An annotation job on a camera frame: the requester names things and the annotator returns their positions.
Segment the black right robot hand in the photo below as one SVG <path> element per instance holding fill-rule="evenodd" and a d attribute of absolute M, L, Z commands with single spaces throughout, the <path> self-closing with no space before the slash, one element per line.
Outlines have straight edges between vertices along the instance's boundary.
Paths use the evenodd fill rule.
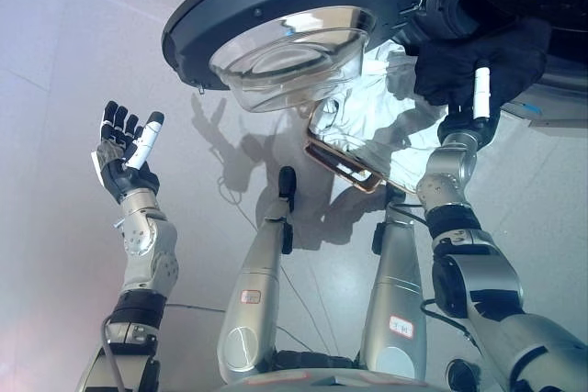
<path fill-rule="evenodd" d="M 477 141 L 477 150 L 494 138 L 500 119 L 500 109 L 491 107 L 491 70 L 486 64 L 476 66 L 472 98 L 465 105 L 449 104 L 448 113 L 437 130 L 441 144 L 453 134 L 467 133 Z"/>

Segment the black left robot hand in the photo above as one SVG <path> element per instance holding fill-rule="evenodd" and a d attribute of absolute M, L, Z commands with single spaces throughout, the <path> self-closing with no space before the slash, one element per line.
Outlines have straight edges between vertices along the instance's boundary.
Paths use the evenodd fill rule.
<path fill-rule="evenodd" d="M 121 203 L 137 189 L 157 193 L 159 178 L 148 164 L 164 124 L 164 114 L 153 111 L 144 124 L 115 101 L 107 102 L 99 128 L 99 142 L 91 153 L 99 183 Z"/>

